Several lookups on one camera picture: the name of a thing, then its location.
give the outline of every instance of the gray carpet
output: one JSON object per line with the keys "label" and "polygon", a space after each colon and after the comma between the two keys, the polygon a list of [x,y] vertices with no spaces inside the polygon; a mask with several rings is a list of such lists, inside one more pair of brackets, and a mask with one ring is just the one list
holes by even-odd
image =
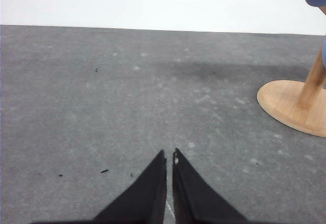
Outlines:
{"label": "gray carpet", "polygon": [[90,219],[160,149],[165,224],[174,223],[175,147],[249,219],[326,222],[325,138],[279,123],[256,101],[271,80],[304,81],[321,42],[2,26],[2,223]]}

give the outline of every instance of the round wooden base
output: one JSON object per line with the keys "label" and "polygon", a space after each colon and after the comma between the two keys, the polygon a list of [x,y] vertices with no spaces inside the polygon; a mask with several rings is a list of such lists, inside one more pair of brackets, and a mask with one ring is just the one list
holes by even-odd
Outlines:
{"label": "round wooden base", "polygon": [[326,90],[321,89],[313,105],[299,102],[304,82],[275,80],[257,93],[260,106],[276,120],[307,134],[326,137]]}

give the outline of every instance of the wooden stool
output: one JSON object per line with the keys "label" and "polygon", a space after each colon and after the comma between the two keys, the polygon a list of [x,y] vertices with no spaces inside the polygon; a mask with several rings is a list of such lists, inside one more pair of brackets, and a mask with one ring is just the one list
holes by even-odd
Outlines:
{"label": "wooden stool", "polygon": [[[320,7],[326,14],[326,6]],[[275,80],[257,93],[260,106],[276,120],[311,135],[326,137],[326,69],[321,49],[306,82]]]}

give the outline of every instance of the white wall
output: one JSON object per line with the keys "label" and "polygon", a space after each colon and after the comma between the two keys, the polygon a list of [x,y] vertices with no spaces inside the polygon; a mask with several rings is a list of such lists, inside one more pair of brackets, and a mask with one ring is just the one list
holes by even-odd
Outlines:
{"label": "white wall", "polygon": [[1,24],[324,35],[304,0],[1,0]]}

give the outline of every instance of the stool leg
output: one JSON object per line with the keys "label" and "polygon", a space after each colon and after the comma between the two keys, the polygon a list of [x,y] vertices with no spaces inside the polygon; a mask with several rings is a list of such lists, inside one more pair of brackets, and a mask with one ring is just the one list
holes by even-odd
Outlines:
{"label": "stool leg", "polygon": [[315,104],[318,95],[326,82],[326,69],[322,64],[321,49],[312,65],[305,85],[298,100],[298,106],[311,107]]}

